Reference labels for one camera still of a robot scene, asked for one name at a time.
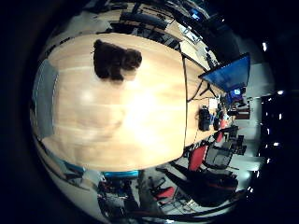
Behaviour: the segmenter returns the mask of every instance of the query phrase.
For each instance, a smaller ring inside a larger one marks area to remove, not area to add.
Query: computer screen
[[[201,21],[204,17],[201,15],[201,13],[196,10],[195,8],[192,8],[190,11],[190,14],[192,15],[192,17],[194,19],[196,19],[197,21]]]
[[[248,53],[223,63],[200,76],[203,80],[225,92],[246,87],[249,81],[250,56]]]
[[[243,99],[240,89],[229,91],[226,94],[225,98],[226,98],[226,102],[227,102],[228,105],[231,105],[232,103],[234,103],[236,101],[240,101],[240,100]]]

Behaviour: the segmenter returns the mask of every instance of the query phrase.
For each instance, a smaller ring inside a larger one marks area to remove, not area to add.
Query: wooden table
[[[138,49],[143,61],[125,80],[104,81],[93,71],[93,42]],[[181,156],[186,89],[179,52],[133,35],[84,35],[53,50],[59,71],[54,135],[42,140],[61,159],[101,171],[144,169]]]
[[[201,75],[204,73],[204,70],[196,65],[194,62],[186,59],[186,74],[187,74],[187,95],[188,99],[190,99],[194,93],[196,92],[196,89],[201,82],[201,79],[198,78],[198,75]],[[216,131],[214,131],[214,128],[212,125],[209,127],[209,131],[200,131],[197,130],[198,128],[198,110],[203,105],[208,106],[208,98],[206,97],[213,97],[213,94],[210,91],[206,91],[205,94],[202,96],[199,96],[199,94],[206,88],[206,82],[203,83],[202,87],[198,91],[195,99],[200,100],[192,100],[188,103],[188,109],[187,109],[187,129],[186,129],[186,139],[185,139],[185,146],[189,146],[192,143],[196,143],[200,140],[203,140]],[[218,89],[217,87],[211,85],[212,90],[215,92],[215,94],[223,93],[222,90]],[[214,113],[215,109],[209,109],[210,113]]]

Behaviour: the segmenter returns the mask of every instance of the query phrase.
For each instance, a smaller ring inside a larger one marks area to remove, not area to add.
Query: fluffy dog
[[[123,80],[121,68],[135,70],[142,61],[141,53],[135,49],[123,49],[97,39],[94,44],[94,72],[100,78]]]

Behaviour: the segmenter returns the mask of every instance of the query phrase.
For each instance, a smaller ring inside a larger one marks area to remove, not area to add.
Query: conference table
[[[123,82],[99,78],[93,70],[98,38],[139,50],[141,66],[121,71]],[[62,160],[100,171],[145,169],[179,158],[185,146],[216,132],[197,130],[196,113],[208,99],[187,103],[204,70],[186,60],[185,76],[180,52],[165,45],[134,35],[83,35],[54,49],[49,61],[59,72],[54,135],[42,142]]]

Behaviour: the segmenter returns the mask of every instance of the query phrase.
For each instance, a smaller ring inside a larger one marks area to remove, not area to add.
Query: light
[[[267,44],[263,42],[263,51],[267,51]]]

